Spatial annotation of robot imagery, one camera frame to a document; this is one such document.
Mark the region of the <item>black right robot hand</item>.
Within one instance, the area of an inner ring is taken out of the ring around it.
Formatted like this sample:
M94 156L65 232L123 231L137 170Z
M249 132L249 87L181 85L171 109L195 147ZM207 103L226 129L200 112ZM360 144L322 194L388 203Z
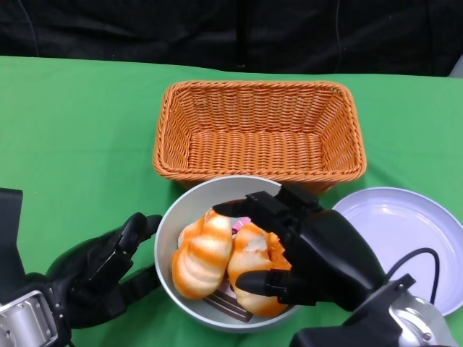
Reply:
M335 210L323 208L318 197L295 185L276 195L265 191L214 206L233 218L248 217L276 234L290 270L247 270L237 288L279 303L313 306L333 302L354 311L386 281L378 258L355 227Z

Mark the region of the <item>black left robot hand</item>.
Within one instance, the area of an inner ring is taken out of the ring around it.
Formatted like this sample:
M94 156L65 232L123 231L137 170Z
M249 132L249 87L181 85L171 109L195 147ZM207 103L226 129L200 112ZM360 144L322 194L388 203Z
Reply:
M161 219L135 213L122 226L78 244L52 263L46 277L60 295L70 328L113 320L160 286L154 265L126 274L134 253L156 234Z

